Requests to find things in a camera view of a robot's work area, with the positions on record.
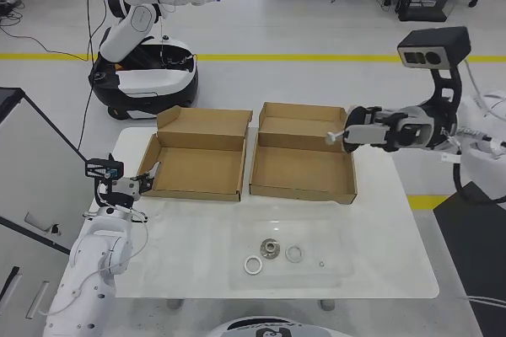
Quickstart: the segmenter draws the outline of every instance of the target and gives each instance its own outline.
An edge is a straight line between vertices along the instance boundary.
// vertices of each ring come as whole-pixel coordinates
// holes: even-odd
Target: transparent tray
[[[233,289],[327,288],[341,285],[353,272],[345,253],[342,208],[336,203],[300,206],[236,206],[229,252],[229,283]],[[272,238],[279,242],[275,259],[261,255],[261,244]],[[303,253],[299,263],[290,262],[285,250],[291,245]],[[251,255],[261,258],[257,275],[245,271]]]

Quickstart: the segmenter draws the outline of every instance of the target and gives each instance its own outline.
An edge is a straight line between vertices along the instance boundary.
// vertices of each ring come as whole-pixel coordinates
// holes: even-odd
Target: open cardboard box
[[[146,196],[240,201],[249,110],[187,109],[158,114],[138,172],[160,161]]]
[[[250,194],[351,204],[358,193],[353,155],[325,142],[346,119],[343,108],[265,103]]]

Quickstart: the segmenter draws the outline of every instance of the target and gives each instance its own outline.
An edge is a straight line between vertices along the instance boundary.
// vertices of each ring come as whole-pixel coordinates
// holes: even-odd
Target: table leg
[[[319,300],[320,308],[324,311],[332,311],[336,308],[336,301],[334,300]]]
[[[167,300],[167,308],[170,310],[178,310],[182,308],[182,305],[184,304],[184,300],[181,299],[170,299]]]

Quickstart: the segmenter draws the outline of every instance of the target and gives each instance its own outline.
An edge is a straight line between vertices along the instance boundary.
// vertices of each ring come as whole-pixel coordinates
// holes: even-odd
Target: metal ring
[[[279,255],[279,242],[273,238],[267,238],[261,243],[261,256],[265,259],[275,259]]]
[[[300,253],[300,256],[297,258],[297,259],[293,259],[291,256],[290,256],[290,250],[291,249],[297,249]],[[292,246],[288,246],[287,249],[285,249],[285,256],[287,257],[287,259],[292,262],[292,263],[298,263],[298,262],[301,262],[303,257],[304,257],[304,252],[302,251],[302,249],[300,247],[298,247],[296,244],[293,244]]]
[[[247,268],[247,263],[249,261],[251,261],[252,259],[256,259],[257,261],[259,261],[259,269],[258,270],[252,271],[249,268]],[[261,258],[258,257],[258,256],[256,256],[256,255],[249,256],[247,259],[245,259],[244,269],[245,269],[245,272],[248,273],[249,275],[257,275],[262,270],[262,261],[261,261]]]

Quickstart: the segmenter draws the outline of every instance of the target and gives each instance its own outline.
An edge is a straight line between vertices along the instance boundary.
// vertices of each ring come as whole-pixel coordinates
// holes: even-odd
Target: metal washer
[[[267,238],[261,243],[261,255],[265,259],[275,259],[279,256],[279,242],[273,238]]]

